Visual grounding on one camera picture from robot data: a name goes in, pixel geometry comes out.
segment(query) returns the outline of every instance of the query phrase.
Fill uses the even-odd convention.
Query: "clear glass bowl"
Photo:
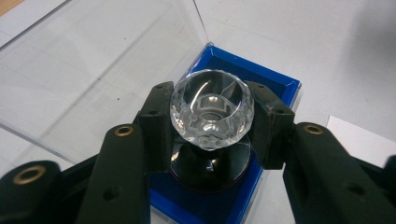
[[[220,70],[187,75],[175,86],[171,120],[180,135],[205,150],[238,142],[250,129],[254,102],[248,86]]]

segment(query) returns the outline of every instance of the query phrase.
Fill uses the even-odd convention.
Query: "faceted glass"
[[[184,139],[205,150],[238,142],[250,129],[253,115],[248,86],[224,71],[189,74],[172,94],[172,124]]]

